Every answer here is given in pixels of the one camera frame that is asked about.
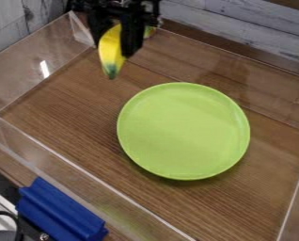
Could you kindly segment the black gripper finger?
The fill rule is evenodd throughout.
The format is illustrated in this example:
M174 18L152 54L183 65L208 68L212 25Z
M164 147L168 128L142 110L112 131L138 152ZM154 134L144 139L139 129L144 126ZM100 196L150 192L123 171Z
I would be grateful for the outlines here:
M127 12L120 17L120 48L122 54L131 57L143 45L146 27L144 11Z
M107 30L114 26L110 12L106 8L94 8L88 13L88 26L94 37L95 45L99 45L102 36Z

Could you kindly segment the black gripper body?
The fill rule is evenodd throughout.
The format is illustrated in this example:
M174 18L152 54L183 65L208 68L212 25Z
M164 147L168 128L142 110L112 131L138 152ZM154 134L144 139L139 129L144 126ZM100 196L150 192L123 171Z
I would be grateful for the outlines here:
M160 22L160 0L68 0L68 10L83 12L100 19L119 19L132 15L147 24Z

